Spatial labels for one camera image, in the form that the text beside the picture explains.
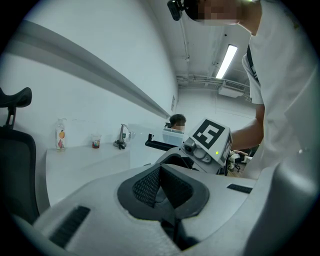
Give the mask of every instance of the person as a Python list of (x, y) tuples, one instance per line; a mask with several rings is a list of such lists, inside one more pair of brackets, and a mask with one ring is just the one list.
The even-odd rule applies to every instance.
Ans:
[(186, 126), (186, 118), (183, 114), (174, 114), (169, 119), (171, 128), (179, 131), (184, 131)]
[(280, 1), (184, 0), (184, 9), (195, 21), (240, 25), (251, 34), (248, 52), (253, 65), (247, 54), (242, 64), (251, 102), (256, 105), (255, 119), (232, 132), (231, 149), (260, 145), (243, 174), (257, 179), (261, 170), (301, 149), (286, 113), (310, 77), (319, 72), (317, 53), (298, 20)]

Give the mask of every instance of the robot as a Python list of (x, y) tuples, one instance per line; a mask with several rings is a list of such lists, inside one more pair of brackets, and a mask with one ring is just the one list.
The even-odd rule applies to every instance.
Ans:
[(55, 255), (269, 255), (317, 199), (314, 155), (301, 150), (258, 180), (216, 175), (231, 144), (228, 127), (204, 118), (156, 163), (87, 183), (33, 228), (63, 249)]

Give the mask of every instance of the plastic cup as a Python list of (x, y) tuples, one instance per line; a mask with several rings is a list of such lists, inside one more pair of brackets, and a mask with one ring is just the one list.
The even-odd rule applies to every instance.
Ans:
[(91, 139), (92, 139), (92, 148), (93, 149), (100, 148), (101, 135), (97, 133), (91, 134)]

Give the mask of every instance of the ceiling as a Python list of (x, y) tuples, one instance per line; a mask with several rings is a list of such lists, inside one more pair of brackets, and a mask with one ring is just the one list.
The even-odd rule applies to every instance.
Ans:
[[(229, 44), (237, 46), (238, 50), (223, 79), (249, 85), (242, 65), (249, 44), (249, 32), (239, 25), (203, 25), (190, 19), (186, 13), (183, 13), (181, 21), (174, 21), (167, 7), (168, 0), (146, 1), (165, 37), (176, 75), (181, 77), (178, 79), (180, 86), (194, 86), (192, 78), (195, 77), (201, 76), (202, 80), (216, 77)], [(197, 86), (208, 87), (208, 84), (197, 83)]]

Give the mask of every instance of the plastic bottle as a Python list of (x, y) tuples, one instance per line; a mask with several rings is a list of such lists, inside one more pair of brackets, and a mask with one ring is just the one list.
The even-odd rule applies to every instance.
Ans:
[(55, 127), (55, 148), (58, 152), (65, 151), (66, 149), (66, 128), (62, 118), (58, 119)]

